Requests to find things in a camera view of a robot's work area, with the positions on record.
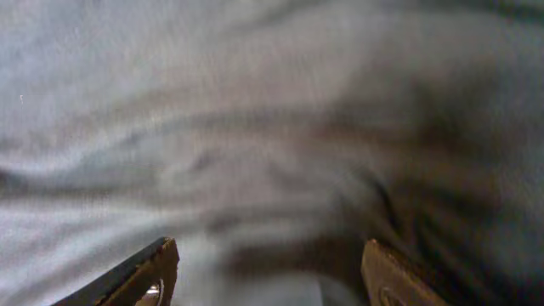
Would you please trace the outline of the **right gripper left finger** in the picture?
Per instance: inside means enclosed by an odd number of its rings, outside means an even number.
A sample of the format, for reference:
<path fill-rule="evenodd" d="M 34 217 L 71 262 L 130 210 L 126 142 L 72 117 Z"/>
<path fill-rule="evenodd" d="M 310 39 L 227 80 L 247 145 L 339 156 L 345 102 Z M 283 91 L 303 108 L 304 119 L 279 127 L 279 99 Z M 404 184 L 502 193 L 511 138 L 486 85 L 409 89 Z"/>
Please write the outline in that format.
<path fill-rule="evenodd" d="M 161 237 L 54 306 L 170 306 L 178 263 L 176 241 Z"/>

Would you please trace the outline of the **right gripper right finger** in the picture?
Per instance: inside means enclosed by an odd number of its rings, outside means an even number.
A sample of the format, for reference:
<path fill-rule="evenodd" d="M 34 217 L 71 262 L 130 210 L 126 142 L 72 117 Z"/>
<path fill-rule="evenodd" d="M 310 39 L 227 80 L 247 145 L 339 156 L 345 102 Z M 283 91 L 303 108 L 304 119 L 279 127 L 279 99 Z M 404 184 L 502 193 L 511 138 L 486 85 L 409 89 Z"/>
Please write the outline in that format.
<path fill-rule="evenodd" d="M 360 271 L 371 306 L 447 306 L 432 270 L 377 240 L 365 244 Z"/>

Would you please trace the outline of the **dark navy t-shirt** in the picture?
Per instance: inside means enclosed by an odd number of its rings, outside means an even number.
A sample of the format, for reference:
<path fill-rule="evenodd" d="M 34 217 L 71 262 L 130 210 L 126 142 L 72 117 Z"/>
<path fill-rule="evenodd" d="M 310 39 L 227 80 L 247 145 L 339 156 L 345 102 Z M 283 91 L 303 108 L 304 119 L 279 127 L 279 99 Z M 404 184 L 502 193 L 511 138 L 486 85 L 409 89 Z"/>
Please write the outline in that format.
<path fill-rule="evenodd" d="M 175 305 L 543 302 L 540 1 L 4 1 L 1 302 L 161 236 Z"/>

